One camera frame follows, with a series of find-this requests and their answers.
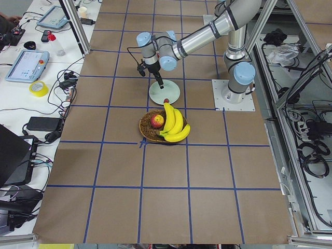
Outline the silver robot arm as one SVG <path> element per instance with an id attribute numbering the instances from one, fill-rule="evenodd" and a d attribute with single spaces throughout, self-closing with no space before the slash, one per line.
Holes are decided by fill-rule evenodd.
<path id="1" fill-rule="evenodd" d="M 157 80 L 160 88 L 164 88 L 161 69 L 172 71 L 177 62 L 205 45 L 228 35 L 228 48 L 225 51 L 225 64 L 228 69 L 233 67 L 232 61 L 244 61 L 246 52 L 246 25 L 257 14 L 261 1 L 229 1 L 215 11 L 215 19 L 193 33 L 177 40 L 173 31 L 151 35 L 149 32 L 140 33 L 136 37 L 138 48 L 141 49 L 142 59 L 137 63 L 137 71 L 145 76 L 144 69 L 148 69 Z"/>

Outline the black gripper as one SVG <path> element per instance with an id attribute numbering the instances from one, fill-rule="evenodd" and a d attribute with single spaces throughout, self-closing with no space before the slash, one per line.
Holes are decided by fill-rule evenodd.
<path id="1" fill-rule="evenodd" d="M 152 73 L 160 87 L 160 89 L 164 88 L 164 82 L 163 79 L 159 73 L 160 71 L 160 63 L 159 61 L 156 61 L 153 64 L 147 64 L 147 69 L 149 70 L 150 73 Z"/>

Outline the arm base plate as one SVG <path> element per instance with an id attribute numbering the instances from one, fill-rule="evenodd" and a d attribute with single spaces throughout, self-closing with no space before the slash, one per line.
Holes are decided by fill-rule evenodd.
<path id="1" fill-rule="evenodd" d="M 219 111 L 255 112 L 250 86 L 244 93 L 233 93 L 228 88 L 229 80 L 212 80 L 215 109 Z"/>

